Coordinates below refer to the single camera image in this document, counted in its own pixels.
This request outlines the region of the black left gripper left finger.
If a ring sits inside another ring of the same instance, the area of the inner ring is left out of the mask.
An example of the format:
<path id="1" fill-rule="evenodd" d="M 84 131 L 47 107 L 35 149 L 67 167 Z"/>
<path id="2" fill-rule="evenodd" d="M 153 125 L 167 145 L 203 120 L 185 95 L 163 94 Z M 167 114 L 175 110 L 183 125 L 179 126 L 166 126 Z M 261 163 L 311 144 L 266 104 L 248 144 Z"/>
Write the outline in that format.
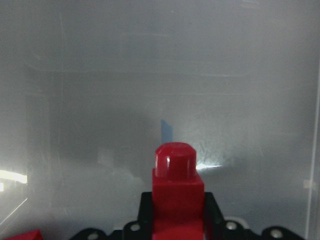
<path id="1" fill-rule="evenodd" d="M 137 219 L 128 222 L 122 229 L 110 234 L 97 228 L 85 228 L 76 233 L 73 240 L 151 240 L 153 238 L 153 202 L 152 193 L 141 194 Z"/>

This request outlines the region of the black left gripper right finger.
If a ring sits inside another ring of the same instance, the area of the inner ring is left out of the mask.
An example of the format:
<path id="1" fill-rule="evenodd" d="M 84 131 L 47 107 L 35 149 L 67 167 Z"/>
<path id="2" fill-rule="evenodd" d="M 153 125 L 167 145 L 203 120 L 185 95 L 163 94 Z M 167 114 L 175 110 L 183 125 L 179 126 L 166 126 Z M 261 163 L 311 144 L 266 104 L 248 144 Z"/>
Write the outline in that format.
<path id="1" fill-rule="evenodd" d="M 213 193 L 204 193 L 204 235 L 207 240 L 299 240 L 295 232 L 281 226 L 263 229 L 260 234 L 236 220 L 225 219 Z"/>

